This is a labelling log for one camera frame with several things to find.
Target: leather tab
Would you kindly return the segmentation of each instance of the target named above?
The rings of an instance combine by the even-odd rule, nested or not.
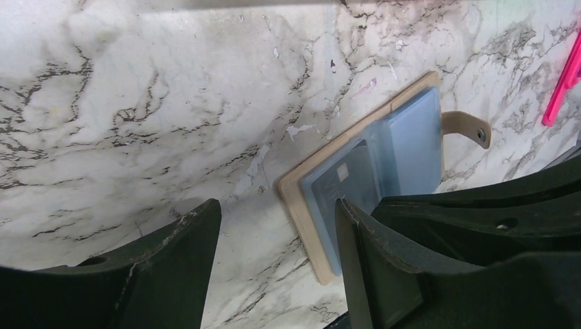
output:
[[[461,111],[442,113],[442,133],[462,134],[483,149],[488,149],[492,141],[492,129],[488,122]]]

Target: marble surface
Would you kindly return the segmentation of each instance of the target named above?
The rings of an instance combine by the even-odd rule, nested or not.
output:
[[[581,119],[575,89],[554,127],[540,123],[575,0],[2,5],[0,264],[76,265],[214,197],[202,328],[322,328],[346,311],[275,184],[427,70],[444,109],[495,134],[489,150],[446,136],[442,191],[539,170]]]

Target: dark green plastic part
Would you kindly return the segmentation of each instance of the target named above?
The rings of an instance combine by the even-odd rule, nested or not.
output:
[[[199,328],[220,224],[208,200],[76,267],[0,267],[0,328]]]
[[[338,200],[352,328],[581,328],[581,158],[466,191]]]

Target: pink handle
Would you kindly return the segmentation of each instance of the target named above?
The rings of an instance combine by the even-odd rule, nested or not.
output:
[[[557,114],[561,109],[563,100],[567,95],[567,91],[573,88],[581,80],[581,33],[577,35],[571,54],[567,59],[565,68],[559,77],[557,82],[557,87],[551,96],[551,101],[545,115],[543,115],[543,120],[541,122],[547,127],[552,127],[557,119]]]

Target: screw hole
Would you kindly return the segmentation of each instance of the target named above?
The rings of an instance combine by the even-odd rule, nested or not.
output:
[[[107,258],[106,257],[103,257],[103,256],[91,257],[89,259],[86,259],[84,262],[78,264],[77,267],[79,267],[79,266],[97,265],[97,264],[104,263],[105,261],[107,261]]]
[[[516,218],[505,218],[496,224],[496,228],[501,231],[508,232],[509,230],[515,228],[519,224]]]

